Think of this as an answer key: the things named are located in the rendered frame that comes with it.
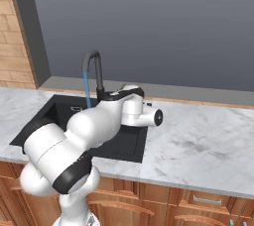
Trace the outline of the blue water stream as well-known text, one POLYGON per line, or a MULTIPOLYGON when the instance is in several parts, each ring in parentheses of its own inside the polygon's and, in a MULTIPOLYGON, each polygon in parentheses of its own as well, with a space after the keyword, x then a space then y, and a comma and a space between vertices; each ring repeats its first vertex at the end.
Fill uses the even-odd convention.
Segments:
POLYGON ((87 71, 83 71, 83 83, 84 83, 84 90, 85 90, 85 98, 86 98, 86 105, 87 108, 91 108, 91 100, 90 100, 90 93, 89 93, 89 82, 87 71))

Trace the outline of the dark grey sink faucet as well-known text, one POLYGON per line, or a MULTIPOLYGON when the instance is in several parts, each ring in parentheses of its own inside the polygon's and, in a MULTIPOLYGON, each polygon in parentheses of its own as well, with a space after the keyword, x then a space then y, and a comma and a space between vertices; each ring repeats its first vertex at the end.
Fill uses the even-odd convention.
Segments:
POLYGON ((84 56, 82 60, 81 70, 85 73, 88 73, 89 64, 92 59, 94 59, 94 64, 95 64, 96 95, 97 95, 97 100, 100 101, 102 99, 102 96, 105 90, 103 86, 101 56, 99 51, 90 51, 84 56))

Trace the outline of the black sink basin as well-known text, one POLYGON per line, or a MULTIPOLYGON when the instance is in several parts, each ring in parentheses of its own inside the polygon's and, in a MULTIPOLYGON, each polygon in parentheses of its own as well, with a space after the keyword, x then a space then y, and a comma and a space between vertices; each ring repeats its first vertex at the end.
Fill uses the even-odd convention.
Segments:
POLYGON ((52 165, 60 172, 70 166, 91 165, 93 157, 140 163, 147 129, 122 122, 126 98, 91 101, 55 95, 14 139, 39 169, 52 165))

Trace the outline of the grey window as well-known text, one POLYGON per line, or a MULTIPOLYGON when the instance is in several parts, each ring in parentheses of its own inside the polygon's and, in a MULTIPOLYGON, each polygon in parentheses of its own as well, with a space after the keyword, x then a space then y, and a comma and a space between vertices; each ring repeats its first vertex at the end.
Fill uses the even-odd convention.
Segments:
POLYGON ((104 86, 254 105, 254 0, 16 0, 40 86, 81 90, 101 54, 104 86))

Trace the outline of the wooden cupboard door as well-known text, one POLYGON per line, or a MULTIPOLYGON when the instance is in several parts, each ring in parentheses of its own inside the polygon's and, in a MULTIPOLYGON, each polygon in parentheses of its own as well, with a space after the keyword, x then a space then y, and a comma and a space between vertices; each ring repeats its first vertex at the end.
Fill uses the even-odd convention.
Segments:
POLYGON ((101 226, 155 225, 155 212, 148 208, 145 192, 132 195, 130 191, 95 191, 87 201, 101 226))
POLYGON ((22 190, 18 179, 0 177, 0 224, 52 226, 60 215, 57 194, 33 196, 22 190))
POLYGON ((227 226, 228 216, 177 215, 172 226, 227 226))

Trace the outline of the wooden drawer front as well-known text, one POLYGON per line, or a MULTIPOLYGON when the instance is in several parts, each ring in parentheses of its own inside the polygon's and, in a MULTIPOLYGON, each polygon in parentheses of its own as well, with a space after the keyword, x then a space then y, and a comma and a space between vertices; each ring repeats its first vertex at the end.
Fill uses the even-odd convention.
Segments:
POLYGON ((183 190, 180 205, 229 211, 235 203, 235 198, 222 194, 183 190))

